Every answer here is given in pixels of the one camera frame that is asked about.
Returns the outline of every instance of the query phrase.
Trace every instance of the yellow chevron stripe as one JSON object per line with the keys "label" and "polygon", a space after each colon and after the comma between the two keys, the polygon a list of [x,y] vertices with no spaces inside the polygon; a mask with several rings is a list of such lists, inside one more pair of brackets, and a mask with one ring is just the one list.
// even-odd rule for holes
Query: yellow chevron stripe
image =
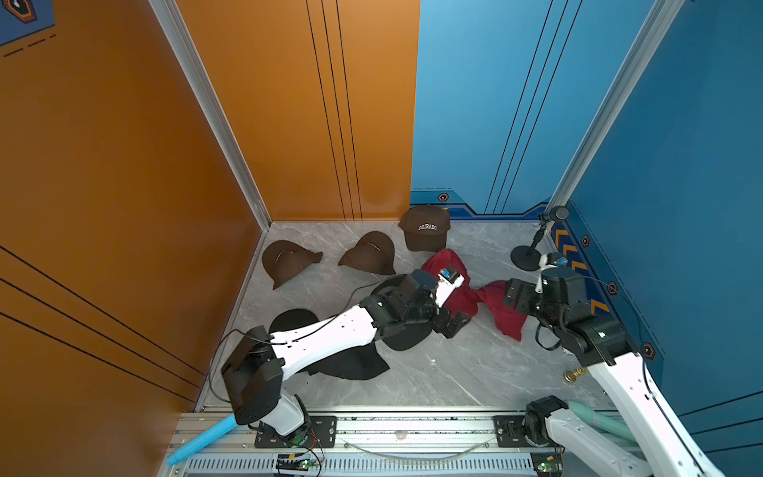
{"label": "yellow chevron stripe", "polygon": [[563,229],[556,229],[556,249],[559,250],[559,236],[560,235],[567,235],[569,236],[569,232]]}
{"label": "yellow chevron stripe", "polygon": [[604,310],[607,313],[610,312],[610,308],[606,306],[604,303],[602,303],[601,301],[591,300],[591,314],[596,314],[597,308]]}

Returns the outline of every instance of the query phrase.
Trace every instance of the brass screw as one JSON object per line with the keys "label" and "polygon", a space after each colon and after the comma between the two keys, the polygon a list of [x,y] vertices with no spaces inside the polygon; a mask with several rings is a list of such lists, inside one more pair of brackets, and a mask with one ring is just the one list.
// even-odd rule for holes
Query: brass screw
{"label": "brass screw", "polygon": [[577,368],[575,371],[565,371],[565,380],[567,382],[575,382],[584,374],[585,368]]}

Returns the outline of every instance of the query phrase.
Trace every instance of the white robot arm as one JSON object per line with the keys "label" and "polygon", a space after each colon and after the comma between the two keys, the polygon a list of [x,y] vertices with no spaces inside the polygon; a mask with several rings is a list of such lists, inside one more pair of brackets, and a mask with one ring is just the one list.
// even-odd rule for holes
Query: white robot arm
{"label": "white robot arm", "polygon": [[[663,398],[622,324],[591,315],[583,277],[557,267],[564,265],[558,254],[543,256],[540,265],[537,284],[517,279],[507,283],[504,303],[536,316],[588,368],[617,406],[646,461],[583,423],[554,396],[527,405],[523,432],[528,441],[561,445],[602,477],[723,477]],[[436,279],[415,270],[392,291],[371,294],[329,320],[272,335],[264,327],[253,328],[221,370],[235,417],[227,425],[259,421],[288,445],[298,445],[311,420],[299,397],[282,391],[283,381],[334,353],[396,334],[406,324],[429,323],[453,337],[469,318],[451,316],[443,305],[463,280],[451,267]],[[191,448],[181,448],[168,461],[178,462],[214,438],[196,447],[192,441],[186,444]]]}

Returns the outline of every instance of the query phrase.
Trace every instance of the brown baseball cap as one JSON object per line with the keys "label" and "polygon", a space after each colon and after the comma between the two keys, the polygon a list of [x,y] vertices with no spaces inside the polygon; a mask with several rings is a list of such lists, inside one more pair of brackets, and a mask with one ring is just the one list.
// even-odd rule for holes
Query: brown baseball cap
{"label": "brown baseball cap", "polygon": [[276,240],[262,252],[262,266],[273,279],[273,289],[294,278],[312,263],[320,262],[323,252],[311,252],[288,240]]}
{"label": "brown baseball cap", "polygon": [[378,275],[394,275],[394,244],[384,232],[373,231],[360,237],[358,243],[347,250],[340,265],[347,265],[363,272]]}
{"label": "brown baseball cap", "polygon": [[439,252],[447,244],[450,214],[435,205],[417,205],[405,213],[398,227],[412,252]]}

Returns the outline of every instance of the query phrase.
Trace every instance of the vent grille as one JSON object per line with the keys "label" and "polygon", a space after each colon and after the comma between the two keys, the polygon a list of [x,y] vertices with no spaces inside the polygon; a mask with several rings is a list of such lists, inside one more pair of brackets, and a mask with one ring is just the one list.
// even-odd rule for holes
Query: vent grille
{"label": "vent grille", "polygon": [[[413,457],[427,457],[423,454]],[[272,475],[275,473],[275,454],[243,456],[242,454],[208,453],[192,457],[185,467],[185,475]],[[287,475],[313,477],[310,472],[282,471]],[[464,456],[448,462],[436,460],[395,461],[367,456],[363,453],[326,455],[321,477],[382,477],[404,475],[537,475],[529,453],[490,453]]]}

